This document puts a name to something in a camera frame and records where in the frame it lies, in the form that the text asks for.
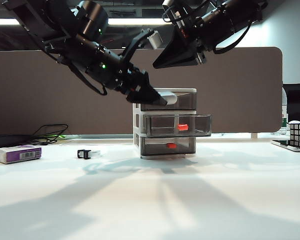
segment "red drawer handle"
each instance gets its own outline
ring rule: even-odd
[[[189,126],[188,126],[188,124],[178,124],[178,130],[179,131],[188,131]]]
[[[166,147],[168,149],[176,149],[177,148],[177,144],[175,144],[175,143],[167,143]]]

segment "ceiling light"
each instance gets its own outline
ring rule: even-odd
[[[108,24],[110,26],[143,26],[143,25],[168,25],[169,22],[163,21],[161,18],[109,18]],[[16,19],[2,19],[0,18],[0,25],[19,25]]]
[[[109,18],[108,24],[115,26],[168,25],[161,18]]]
[[[13,18],[7,18],[7,19],[0,18],[0,25],[19,25],[19,22]]]

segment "drawer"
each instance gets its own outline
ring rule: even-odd
[[[196,137],[140,137],[139,147],[141,156],[195,154]]]
[[[196,110],[197,109],[197,93],[196,92],[173,92],[177,101],[175,104],[159,106],[141,104],[141,111],[164,111],[164,110]]]
[[[211,115],[146,115],[148,138],[211,136]]]

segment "purple box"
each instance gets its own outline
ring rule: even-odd
[[[41,147],[23,145],[0,148],[0,163],[12,164],[41,158]]]

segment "ceiling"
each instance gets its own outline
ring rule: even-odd
[[[161,18],[164,13],[162,3],[164,0],[104,0],[95,1],[101,4],[110,18]],[[269,6],[265,11],[267,18],[285,0],[269,0]],[[10,13],[2,6],[0,0],[0,19],[11,18]],[[79,0],[67,0],[70,7],[76,6]],[[202,0],[187,0],[192,7],[198,6]],[[141,27],[108,27],[103,35],[101,43],[109,49],[120,49],[126,46],[130,40],[138,34]],[[172,37],[172,25],[164,25],[155,28],[159,31],[165,47]],[[29,38],[26,31],[19,25],[0,26],[0,51],[11,50],[36,50],[38,47]]]

